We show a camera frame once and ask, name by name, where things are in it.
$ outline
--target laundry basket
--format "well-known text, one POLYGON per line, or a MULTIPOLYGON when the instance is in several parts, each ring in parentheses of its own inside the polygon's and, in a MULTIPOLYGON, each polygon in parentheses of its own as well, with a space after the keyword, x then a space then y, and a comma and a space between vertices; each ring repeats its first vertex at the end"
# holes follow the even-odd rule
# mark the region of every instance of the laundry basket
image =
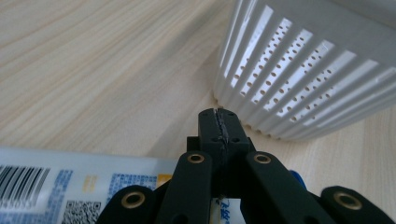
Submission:
POLYGON ((236 1, 219 105, 273 137, 305 140, 396 103, 396 1, 236 1))

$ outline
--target product package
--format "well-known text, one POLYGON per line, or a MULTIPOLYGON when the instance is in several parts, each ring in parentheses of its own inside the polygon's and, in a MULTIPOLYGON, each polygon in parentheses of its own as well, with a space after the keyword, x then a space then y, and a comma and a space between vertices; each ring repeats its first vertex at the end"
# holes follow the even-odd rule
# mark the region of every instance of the product package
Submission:
MULTIPOLYGON (((95 223, 131 185, 156 189, 177 160, 0 147, 0 223, 95 223)), ((244 223, 236 199, 213 199, 210 223, 244 223)))

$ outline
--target light wood surface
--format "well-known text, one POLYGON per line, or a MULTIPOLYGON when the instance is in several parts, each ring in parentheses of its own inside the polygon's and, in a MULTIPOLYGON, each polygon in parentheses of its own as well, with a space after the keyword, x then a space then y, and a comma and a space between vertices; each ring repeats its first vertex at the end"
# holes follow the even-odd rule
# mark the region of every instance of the light wood surface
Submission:
MULTIPOLYGON (((178 158, 212 86, 232 2, 1 1, 0 145, 178 158)), ((245 127, 308 188, 396 219, 396 107, 309 142, 245 127)))

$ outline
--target perforated basket wall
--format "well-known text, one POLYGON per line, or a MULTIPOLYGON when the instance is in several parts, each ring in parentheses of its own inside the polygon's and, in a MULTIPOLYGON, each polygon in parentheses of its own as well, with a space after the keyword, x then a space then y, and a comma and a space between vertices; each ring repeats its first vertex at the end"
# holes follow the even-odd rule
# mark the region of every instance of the perforated basket wall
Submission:
POLYGON ((396 103, 395 41, 331 0, 237 1, 215 97, 273 137, 322 136, 396 103))

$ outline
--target barcode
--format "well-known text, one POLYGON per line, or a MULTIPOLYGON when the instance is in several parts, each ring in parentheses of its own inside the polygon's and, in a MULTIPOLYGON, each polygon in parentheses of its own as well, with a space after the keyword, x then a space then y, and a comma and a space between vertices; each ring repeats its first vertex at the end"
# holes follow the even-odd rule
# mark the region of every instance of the barcode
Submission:
POLYGON ((0 208, 31 208, 50 168, 0 166, 0 208))

